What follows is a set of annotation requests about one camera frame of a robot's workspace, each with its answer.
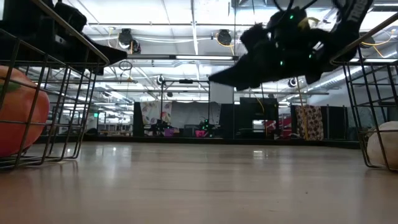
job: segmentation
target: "metal wire rack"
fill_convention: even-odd
[[[44,162],[59,162],[64,159],[76,159],[79,156],[81,142],[85,126],[88,120],[88,112],[90,110],[91,99],[95,87],[96,74],[100,67],[107,66],[109,60],[94,46],[91,45],[81,34],[66,23],[51,8],[47,7],[41,0],[32,0],[47,15],[52,17],[62,27],[64,27],[71,35],[76,37],[86,47],[84,62],[62,62],[46,52],[22,41],[16,36],[0,29],[0,36],[3,39],[10,40],[13,43],[13,50],[10,52],[9,59],[0,60],[0,65],[7,66],[7,75],[0,77],[2,81],[2,89],[0,91],[0,111],[4,109],[5,99],[7,98],[7,89],[16,83],[20,86],[34,90],[33,102],[30,106],[29,117],[27,120],[0,120],[1,123],[19,126],[23,129],[23,136],[16,136],[16,141],[20,141],[20,147],[16,154],[9,157],[0,157],[0,170],[15,169],[20,166],[39,166]],[[22,54],[35,54],[38,60],[26,61],[19,60]],[[93,55],[98,61],[88,62],[88,57]],[[33,67],[39,68],[38,82],[36,85],[28,85],[12,78],[13,68],[25,70],[25,74],[29,73]],[[60,77],[62,81],[57,85],[49,88],[49,77],[52,76],[52,69],[60,69]],[[82,89],[83,85],[87,85],[87,89]],[[49,97],[50,114],[46,123],[34,122],[33,114],[36,108],[39,93],[45,93]],[[62,114],[69,113],[70,120],[62,119]],[[42,135],[39,141],[43,144],[34,146],[34,149],[24,147],[29,133],[29,129],[33,126],[43,126]]]
[[[347,49],[344,49],[333,57],[334,60],[350,49],[358,49],[359,61],[344,63],[343,71],[364,163],[371,168],[384,168],[393,172],[398,171],[396,167],[394,168],[391,166],[391,160],[389,161],[389,159],[391,159],[389,155],[392,157],[393,152],[390,152],[388,155],[386,150],[387,142],[382,140],[382,135],[383,133],[398,133],[398,129],[380,130],[379,126],[391,120],[387,115],[388,110],[398,110],[398,83],[394,78],[394,75],[398,73],[398,60],[393,59],[390,62],[385,62],[386,60],[381,60],[381,62],[368,62],[366,58],[363,57],[359,44],[396,20],[398,20],[398,13],[388,18],[388,20],[369,31],[362,38],[350,44]],[[358,93],[358,91],[363,89],[365,93]],[[361,110],[363,108],[367,108],[367,110],[370,109],[370,122],[365,121],[367,118],[361,116]],[[377,136],[382,160],[384,161],[378,162],[378,164],[372,163],[367,149],[369,137],[374,134]]]

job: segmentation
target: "wooden floor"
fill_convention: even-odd
[[[397,207],[398,175],[325,147],[85,143],[0,173],[4,224],[396,224]]]

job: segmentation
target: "white ball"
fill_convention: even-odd
[[[380,125],[379,129],[383,131],[398,130],[398,121],[386,122]],[[398,169],[398,131],[380,133],[380,135],[390,168]],[[385,165],[377,133],[373,133],[369,138],[367,150],[372,164]]]

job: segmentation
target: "orange ball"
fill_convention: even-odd
[[[8,67],[0,66],[0,77],[7,77]],[[12,69],[11,80],[36,87],[37,85],[29,80],[25,74],[17,69]],[[4,85],[4,80],[0,80],[0,89]],[[1,121],[22,121],[27,122],[35,89],[29,88],[17,83],[9,82],[6,97],[4,98],[1,110]],[[43,91],[39,92],[35,110],[32,117],[33,123],[45,123],[49,115],[50,102],[49,97]],[[0,157],[11,156],[19,152],[22,144],[22,137],[25,132],[25,124],[11,124],[0,122]],[[25,140],[23,149],[31,146],[41,135],[44,126],[29,126],[29,131]]]

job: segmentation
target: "overhead duct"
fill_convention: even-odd
[[[391,47],[388,47],[384,50],[380,50],[380,52],[385,56],[385,58],[397,58],[397,45],[393,45]],[[371,55],[369,58],[376,58],[378,57],[378,54],[375,53]],[[365,66],[365,72],[371,71],[371,67]],[[350,72],[351,72],[351,78],[356,78],[359,77],[363,74],[361,66],[351,66],[350,67]],[[345,82],[345,74],[343,69],[339,69],[337,71],[334,71],[330,75],[326,75],[322,77],[319,81],[312,83],[311,85],[307,85],[305,88],[302,88],[304,90],[303,92],[306,93],[307,91],[319,91],[319,90],[330,90],[333,87],[340,86],[344,84]],[[298,97],[299,95],[290,95],[290,96],[285,96],[281,99],[281,101],[285,100],[290,100],[294,97]]]

